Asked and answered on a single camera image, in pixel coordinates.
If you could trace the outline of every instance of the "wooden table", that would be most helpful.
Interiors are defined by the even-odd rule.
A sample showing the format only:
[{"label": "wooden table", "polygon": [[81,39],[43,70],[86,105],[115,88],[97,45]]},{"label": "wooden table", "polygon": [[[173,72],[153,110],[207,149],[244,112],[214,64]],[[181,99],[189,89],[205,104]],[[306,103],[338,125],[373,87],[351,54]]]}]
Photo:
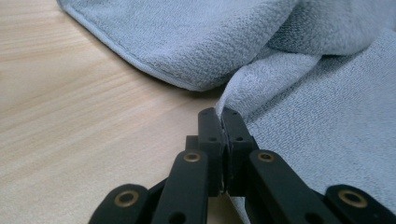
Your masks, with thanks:
[{"label": "wooden table", "polygon": [[[221,92],[143,74],[55,0],[0,0],[0,222],[87,223],[115,187],[152,187]],[[241,221],[222,196],[208,223]]]}]

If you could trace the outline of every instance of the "terry cloth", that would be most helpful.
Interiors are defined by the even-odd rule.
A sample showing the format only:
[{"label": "terry cloth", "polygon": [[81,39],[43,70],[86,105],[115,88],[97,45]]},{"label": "terry cloth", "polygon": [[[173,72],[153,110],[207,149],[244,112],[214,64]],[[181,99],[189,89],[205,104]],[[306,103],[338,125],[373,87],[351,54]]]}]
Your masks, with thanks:
[{"label": "terry cloth", "polygon": [[192,91],[226,83],[265,45],[355,53],[396,21],[395,0],[58,0],[136,68]]},{"label": "terry cloth", "polygon": [[[227,106],[242,113],[259,147],[282,156],[311,189],[351,185],[396,214],[396,33],[384,31],[351,56],[323,57],[268,100],[285,81],[279,77],[293,81],[314,60],[276,52],[241,68],[218,112]],[[244,199],[233,201],[248,223]]]}]

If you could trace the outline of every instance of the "black plastic part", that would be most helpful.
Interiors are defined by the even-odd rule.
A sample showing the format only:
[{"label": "black plastic part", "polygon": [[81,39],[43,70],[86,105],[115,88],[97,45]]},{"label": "black plastic part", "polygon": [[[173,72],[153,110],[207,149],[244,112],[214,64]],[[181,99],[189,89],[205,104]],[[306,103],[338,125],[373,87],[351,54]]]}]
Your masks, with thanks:
[{"label": "black plastic part", "polygon": [[255,186],[247,187],[247,196],[245,197],[245,210],[250,224],[272,224],[274,220],[270,212],[265,207],[264,202],[259,196]]},{"label": "black plastic part", "polygon": [[238,112],[224,108],[221,120],[228,143],[224,152],[225,188],[230,196],[244,196],[247,183],[245,163],[249,153],[257,149],[257,144]]},{"label": "black plastic part", "polygon": [[[247,166],[249,183],[256,190],[247,192],[247,201],[254,202],[257,201],[255,197],[260,197],[266,208],[264,214],[269,212],[274,223],[340,223],[275,152],[255,150],[250,153]],[[265,219],[254,217],[253,221]]]},{"label": "black plastic part", "polygon": [[348,185],[329,187],[324,202],[343,223],[396,223],[396,216],[385,206],[363,190]]},{"label": "black plastic part", "polygon": [[158,201],[160,200],[161,194],[163,193],[163,188],[165,187],[166,180],[167,179],[164,179],[163,181],[148,190],[148,199],[146,200],[145,209],[144,211],[141,211],[141,223],[151,222],[151,219],[154,216],[155,209],[157,208]]},{"label": "black plastic part", "polygon": [[186,150],[177,155],[152,224],[206,223],[207,166],[202,151]]},{"label": "black plastic part", "polygon": [[186,136],[186,150],[198,150],[198,136],[187,135]]},{"label": "black plastic part", "polygon": [[209,158],[208,193],[216,197],[223,191],[222,153],[223,134],[215,108],[208,108],[198,114],[198,150]]},{"label": "black plastic part", "polygon": [[90,224],[141,224],[149,191],[138,185],[111,190],[93,213]]}]

